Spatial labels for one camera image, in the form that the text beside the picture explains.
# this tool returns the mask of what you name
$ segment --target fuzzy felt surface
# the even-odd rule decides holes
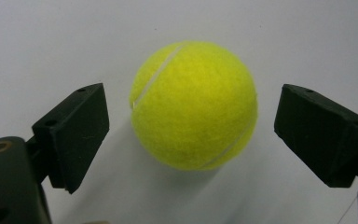
[[[246,146],[257,119],[248,69],[210,42],[174,43],[151,55],[134,79],[130,105],[142,145],[180,170],[229,161]]]

